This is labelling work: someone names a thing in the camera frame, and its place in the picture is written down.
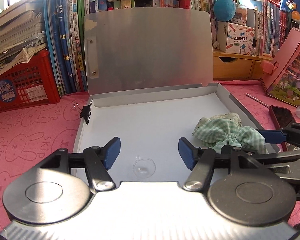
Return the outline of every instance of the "metal rivet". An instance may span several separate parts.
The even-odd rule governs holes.
[[[188,181],[185,183],[184,185],[184,189],[186,190],[197,190],[197,189],[200,189],[202,188],[202,183],[200,181],[195,181],[195,180],[192,180],[192,181]]]
[[[114,183],[111,181],[103,180],[103,181],[98,182],[98,184],[97,184],[97,189],[101,190],[101,191],[109,190],[109,189],[112,189],[113,187],[114,187]]]

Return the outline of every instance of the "wooden drawer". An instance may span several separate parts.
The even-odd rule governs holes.
[[[251,76],[252,79],[259,79],[263,75],[264,72],[263,72],[262,68],[260,67],[260,63],[261,63],[261,61],[259,61],[259,60],[255,61],[253,71],[252,71],[252,76]]]
[[[252,63],[252,59],[213,57],[213,78],[249,78]]]

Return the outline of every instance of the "metal rod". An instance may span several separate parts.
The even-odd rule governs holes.
[[[262,104],[263,106],[267,107],[267,108],[270,108],[270,106],[266,105],[264,102],[261,102],[259,99],[256,99],[255,97],[249,95],[249,94],[246,94],[246,96],[252,98],[253,100],[257,101],[258,103]]]

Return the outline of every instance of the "smartphone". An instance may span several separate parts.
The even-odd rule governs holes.
[[[269,114],[276,129],[291,127],[296,122],[291,111],[284,107],[270,106]],[[288,151],[289,145],[286,142],[281,144],[283,151]]]

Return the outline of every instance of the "stack of magazines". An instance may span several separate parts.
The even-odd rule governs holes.
[[[0,13],[0,75],[46,47],[43,0],[22,0]]]

